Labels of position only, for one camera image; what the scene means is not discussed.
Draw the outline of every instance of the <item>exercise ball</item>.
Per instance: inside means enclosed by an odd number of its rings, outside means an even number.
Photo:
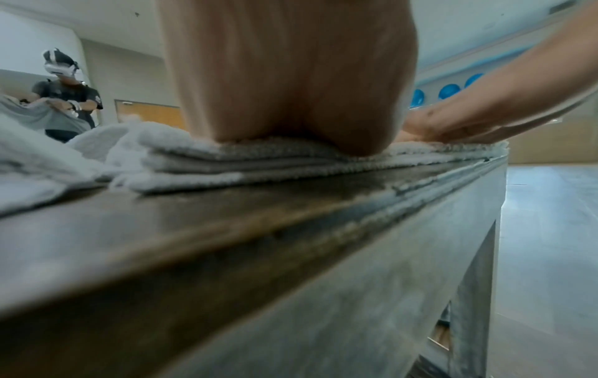
[[[448,84],[440,90],[440,92],[438,93],[438,98],[444,100],[453,95],[456,95],[459,92],[461,92],[461,87],[459,87],[457,84]]]
[[[413,99],[411,100],[411,106],[409,107],[409,109],[413,109],[413,108],[422,106],[424,104],[424,101],[425,101],[424,91],[422,91],[421,89],[416,89],[415,92],[413,92]]]
[[[476,73],[474,76],[467,79],[467,81],[465,82],[465,88],[469,87],[471,84],[473,84],[476,80],[478,80],[482,76],[484,76],[483,73]]]

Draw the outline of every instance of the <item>vr headset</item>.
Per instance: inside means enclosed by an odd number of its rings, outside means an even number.
[[[79,69],[77,62],[59,49],[46,50],[43,57],[45,59],[44,68],[52,75],[74,78],[75,72]]]

